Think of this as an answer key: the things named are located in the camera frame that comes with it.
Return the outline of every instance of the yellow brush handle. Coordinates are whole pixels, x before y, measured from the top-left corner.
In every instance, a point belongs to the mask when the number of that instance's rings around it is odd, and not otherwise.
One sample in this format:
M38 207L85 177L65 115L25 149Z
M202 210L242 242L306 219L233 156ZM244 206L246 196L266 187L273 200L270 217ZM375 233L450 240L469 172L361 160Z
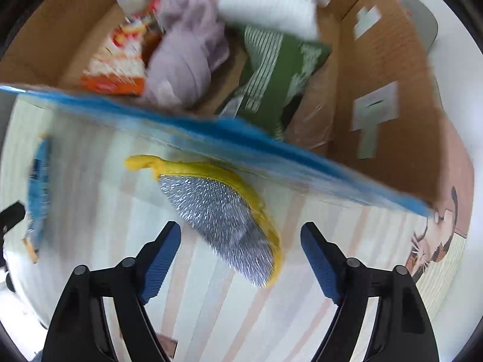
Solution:
M266 287L271 286L282 269L282 244L258 193L235 172L207 162L170 162L154 155L133 155L126 159L131 171L150 168L153 179L160 176L192 176L213 179L233 189L248 204L252 217L267 237L273 253L273 273Z

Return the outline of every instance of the white label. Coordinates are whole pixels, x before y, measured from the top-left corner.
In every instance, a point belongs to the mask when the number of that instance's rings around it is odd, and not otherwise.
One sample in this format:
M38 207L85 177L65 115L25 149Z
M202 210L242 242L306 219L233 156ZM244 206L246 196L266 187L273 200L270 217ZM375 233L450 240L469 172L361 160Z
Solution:
M374 26L380 19L381 13L376 5L374 5L369 11L366 7L363 7L357 14L357 24L354 26L354 37L358 39Z
M352 130L375 126L398 116L398 83L394 81L354 101Z
M243 94L231 98L220 113L220 117L235 118L243 101Z

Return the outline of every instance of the white sticker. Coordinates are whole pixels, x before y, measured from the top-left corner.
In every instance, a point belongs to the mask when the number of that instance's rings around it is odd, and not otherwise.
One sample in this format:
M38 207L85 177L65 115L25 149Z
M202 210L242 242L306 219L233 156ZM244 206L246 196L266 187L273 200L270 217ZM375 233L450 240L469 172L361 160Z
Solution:
M361 35L374 26L381 17L377 5L374 5L369 11L366 7L363 7L357 13L357 24L354 26L354 37L356 39L361 37Z
M231 98L220 113L220 117L235 118L243 101L243 94Z
M352 130L358 131L359 129L395 119L398 116L398 83L393 81L354 101Z
M378 125L399 116L397 91L397 82L392 82L354 101L352 130L362 130L357 151L359 159L376 156Z

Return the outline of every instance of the white package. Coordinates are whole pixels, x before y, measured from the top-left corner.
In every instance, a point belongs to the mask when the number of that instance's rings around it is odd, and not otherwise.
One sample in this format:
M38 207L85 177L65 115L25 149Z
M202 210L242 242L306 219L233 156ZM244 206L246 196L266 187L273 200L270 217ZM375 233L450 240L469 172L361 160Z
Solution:
M319 40L317 4L329 0L218 0L227 23L251 24L290 33L306 41Z

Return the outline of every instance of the slicker brush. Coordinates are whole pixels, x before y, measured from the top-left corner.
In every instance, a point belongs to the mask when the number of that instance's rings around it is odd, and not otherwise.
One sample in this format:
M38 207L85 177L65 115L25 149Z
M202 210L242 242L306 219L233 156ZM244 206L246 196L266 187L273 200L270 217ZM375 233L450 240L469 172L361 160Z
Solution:
M151 168L179 216L235 271L257 287L276 280L282 248L257 192L235 172L206 162L127 158L129 170Z

